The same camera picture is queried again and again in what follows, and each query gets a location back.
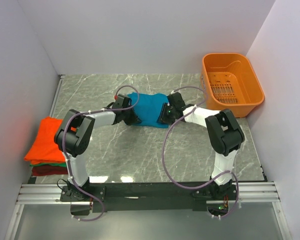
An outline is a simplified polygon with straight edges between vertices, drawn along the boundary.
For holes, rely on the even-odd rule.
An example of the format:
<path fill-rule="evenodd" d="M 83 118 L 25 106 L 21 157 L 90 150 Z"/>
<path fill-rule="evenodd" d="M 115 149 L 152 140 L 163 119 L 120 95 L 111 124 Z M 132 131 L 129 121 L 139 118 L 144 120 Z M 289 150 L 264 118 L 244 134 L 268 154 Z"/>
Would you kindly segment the teal blue t shirt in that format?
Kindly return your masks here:
<path fill-rule="evenodd" d="M 128 126 L 144 126 L 155 127 L 160 129 L 167 129 L 169 127 L 166 123 L 158 122 L 163 104 L 168 103 L 168 98 L 162 93 L 157 94 L 139 94 L 139 101 L 133 108 L 134 113 L 139 119 L 139 122 L 130 123 L 124 121 Z"/>

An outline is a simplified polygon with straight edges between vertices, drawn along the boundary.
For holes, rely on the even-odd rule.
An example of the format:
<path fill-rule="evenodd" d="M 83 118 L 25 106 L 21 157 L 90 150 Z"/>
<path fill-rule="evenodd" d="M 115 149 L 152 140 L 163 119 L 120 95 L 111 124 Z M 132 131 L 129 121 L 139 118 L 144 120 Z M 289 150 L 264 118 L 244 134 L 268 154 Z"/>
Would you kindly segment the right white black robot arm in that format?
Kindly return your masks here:
<path fill-rule="evenodd" d="M 178 120 L 196 124 L 207 129 L 212 149 L 215 151 L 214 168 L 207 188 L 212 198 L 222 199 L 232 186 L 234 160 L 245 135 L 230 109 L 209 110 L 197 105 L 186 105 L 179 92 L 167 96 L 168 103 L 162 105 L 159 121 L 176 125 Z"/>

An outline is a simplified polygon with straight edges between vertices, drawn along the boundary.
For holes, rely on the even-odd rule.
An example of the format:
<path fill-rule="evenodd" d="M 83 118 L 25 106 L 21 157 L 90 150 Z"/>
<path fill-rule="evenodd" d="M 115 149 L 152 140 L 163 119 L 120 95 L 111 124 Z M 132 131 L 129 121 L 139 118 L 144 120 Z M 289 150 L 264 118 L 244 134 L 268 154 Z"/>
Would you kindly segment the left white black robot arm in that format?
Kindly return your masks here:
<path fill-rule="evenodd" d="M 128 125 L 140 123 L 141 120 L 134 111 L 140 94 L 137 93 L 136 96 L 136 102 L 132 103 L 127 95 L 118 94 L 114 102 L 100 110 L 83 112 L 70 109 L 63 118 L 54 135 L 54 143 L 62 151 L 68 172 L 67 185 L 78 201 L 84 201 L 90 195 L 90 178 L 84 154 L 93 130 L 116 125 L 121 121 Z"/>

